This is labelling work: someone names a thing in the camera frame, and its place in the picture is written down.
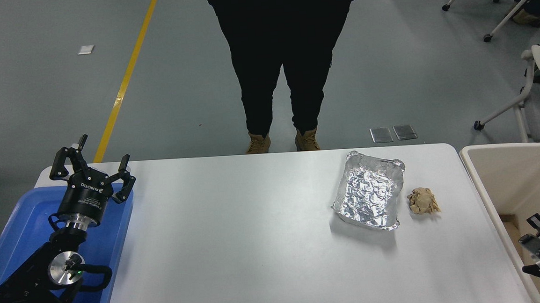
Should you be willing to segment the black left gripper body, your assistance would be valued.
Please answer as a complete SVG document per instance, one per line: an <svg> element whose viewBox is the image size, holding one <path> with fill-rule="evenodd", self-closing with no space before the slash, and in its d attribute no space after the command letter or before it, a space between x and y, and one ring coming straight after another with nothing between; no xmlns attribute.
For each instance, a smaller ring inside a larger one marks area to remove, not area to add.
<svg viewBox="0 0 540 303"><path fill-rule="evenodd" d="M111 183L105 183L108 174L89 168L71 175L68 187L58 208L59 222L73 222L77 218L87 218L88 226L101 225L109 198L113 195Z"/></svg>

